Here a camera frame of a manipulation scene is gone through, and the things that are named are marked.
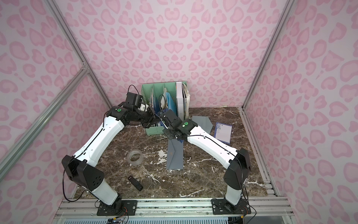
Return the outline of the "white letter paper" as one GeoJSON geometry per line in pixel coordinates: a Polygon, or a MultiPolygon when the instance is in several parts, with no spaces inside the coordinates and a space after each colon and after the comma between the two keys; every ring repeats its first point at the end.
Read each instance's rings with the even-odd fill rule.
{"type": "Polygon", "coordinates": [[[217,122],[215,125],[214,138],[225,143],[230,144],[232,133],[232,125],[217,122]]]}

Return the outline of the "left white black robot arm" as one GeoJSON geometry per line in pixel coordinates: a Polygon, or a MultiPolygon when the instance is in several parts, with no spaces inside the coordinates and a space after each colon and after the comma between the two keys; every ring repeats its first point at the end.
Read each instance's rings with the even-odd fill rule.
{"type": "Polygon", "coordinates": [[[72,182],[84,187],[103,204],[114,208],[120,207],[120,196],[96,166],[114,137],[132,121],[148,128],[155,121],[155,111],[151,107],[141,111],[128,104],[112,107],[105,113],[102,124],[90,139],[73,156],[66,155],[62,159],[64,174],[72,182]]]}

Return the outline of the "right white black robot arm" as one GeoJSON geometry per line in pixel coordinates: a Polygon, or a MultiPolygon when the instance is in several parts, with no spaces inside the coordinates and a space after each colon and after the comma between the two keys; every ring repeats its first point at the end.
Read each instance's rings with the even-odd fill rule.
{"type": "Polygon", "coordinates": [[[251,172],[251,162],[246,149],[235,149],[220,142],[191,119],[181,120],[172,110],[158,113],[164,124],[163,133],[168,139],[183,140],[204,150],[215,158],[225,169],[224,182],[227,192],[226,204],[235,207],[243,194],[244,183],[251,172]]]}

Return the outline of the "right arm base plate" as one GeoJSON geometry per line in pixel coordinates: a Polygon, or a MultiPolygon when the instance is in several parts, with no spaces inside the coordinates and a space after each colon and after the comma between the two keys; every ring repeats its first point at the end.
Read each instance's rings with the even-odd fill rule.
{"type": "Polygon", "coordinates": [[[243,215],[251,214],[250,205],[247,200],[240,199],[237,205],[232,205],[225,198],[224,199],[211,199],[211,205],[214,215],[243,215]]]}

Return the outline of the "light teal envelope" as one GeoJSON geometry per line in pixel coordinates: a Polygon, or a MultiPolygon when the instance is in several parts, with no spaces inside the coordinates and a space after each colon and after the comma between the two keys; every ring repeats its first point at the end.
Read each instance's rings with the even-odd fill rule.
{"type": "Polygon", "coordinates": [[[208,134],[211,133],[213,124],[208,116],[193,116],[192,121],[197,123],[208,134]]]}

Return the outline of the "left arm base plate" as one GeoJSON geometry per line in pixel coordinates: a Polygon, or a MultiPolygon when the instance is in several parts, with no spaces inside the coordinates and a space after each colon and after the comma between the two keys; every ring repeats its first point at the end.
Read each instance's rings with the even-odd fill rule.
{"type": "Polygon", "coordinates": [[[113,205],[107,205],[100,201],[97,210],[97,216],[134,216],[136,213],[138,201],[137,200],[122,200],[119,199],[113,205]]]}

